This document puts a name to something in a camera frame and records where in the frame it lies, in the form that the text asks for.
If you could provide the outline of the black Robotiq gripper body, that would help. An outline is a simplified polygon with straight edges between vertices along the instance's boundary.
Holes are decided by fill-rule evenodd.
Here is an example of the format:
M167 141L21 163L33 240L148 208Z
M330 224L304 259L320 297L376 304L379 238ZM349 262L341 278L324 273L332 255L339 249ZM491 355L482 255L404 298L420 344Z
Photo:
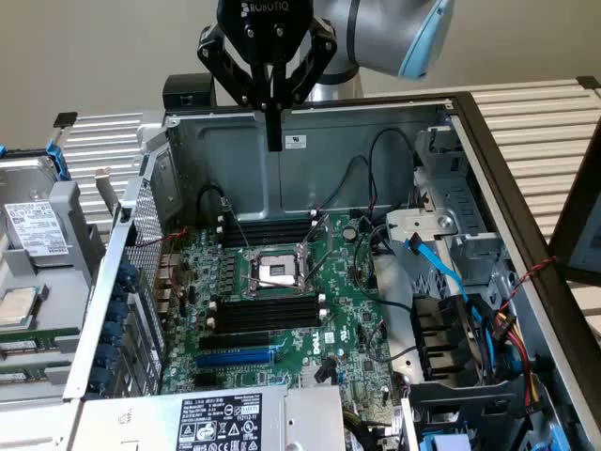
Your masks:
M217 6L219 26L250 66L289 62L313 18L311 1L222 0Z

